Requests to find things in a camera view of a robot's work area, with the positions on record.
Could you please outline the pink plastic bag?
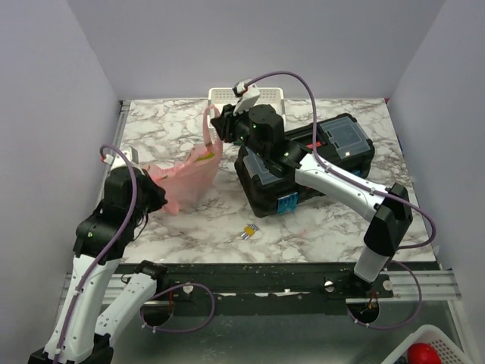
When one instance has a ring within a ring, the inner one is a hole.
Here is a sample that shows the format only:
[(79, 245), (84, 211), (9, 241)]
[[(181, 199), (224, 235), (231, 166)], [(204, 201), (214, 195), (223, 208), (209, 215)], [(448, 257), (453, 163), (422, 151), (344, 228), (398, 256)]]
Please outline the pink plastic bag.
[(219, 109), (210, 105), (205, 108), (202, 119), (203, 143), (195, 144), (182, 162), (170, 168), (156, 164), (145, 164), (143, 169), (150, 178), (165, 191), (167, 203), (162, 209), (171, 215), (195, 207), (211, 189), (223, 154), (223, 142), (213, 137), (208, 126), (208, 117), (221, 115)]

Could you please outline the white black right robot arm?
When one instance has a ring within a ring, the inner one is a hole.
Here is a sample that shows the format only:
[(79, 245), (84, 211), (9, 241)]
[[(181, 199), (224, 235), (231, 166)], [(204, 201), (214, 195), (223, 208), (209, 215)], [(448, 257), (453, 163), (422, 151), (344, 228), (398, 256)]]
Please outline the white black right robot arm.
[(354, 295), (366, 297), (376, 288), (377, 276), (396, 254), (413, 221), (407, 189), (370, 182), (317, 158), (315, 149), (285, 135), (283, 119), (270, 105), (256, 105), (237, 115), (233, 110), (232, 105), (225, 105), (210, 121), (223, 142), (242, 143), (272, 174), (317, 190), (368, 221), (365, 247), (348, 280)]

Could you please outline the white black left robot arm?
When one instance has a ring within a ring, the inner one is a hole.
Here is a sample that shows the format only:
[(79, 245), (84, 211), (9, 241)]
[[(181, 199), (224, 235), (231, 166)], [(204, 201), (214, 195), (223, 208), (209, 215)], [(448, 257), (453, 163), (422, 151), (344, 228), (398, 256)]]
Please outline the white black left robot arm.
[(149, 213), (166, 203), (165, 191), (147, 171), (126, 165), (112, 168), (104, 196), (76, 229), (73, 272), (64, 305), (48, 343), (30, 355), (31, 363), (109, 363), (114, 345), (148, 299), (168, 289), (164, 269), (144, 262), (134, 281), (102, 310), (111, 276), (135, 230)]

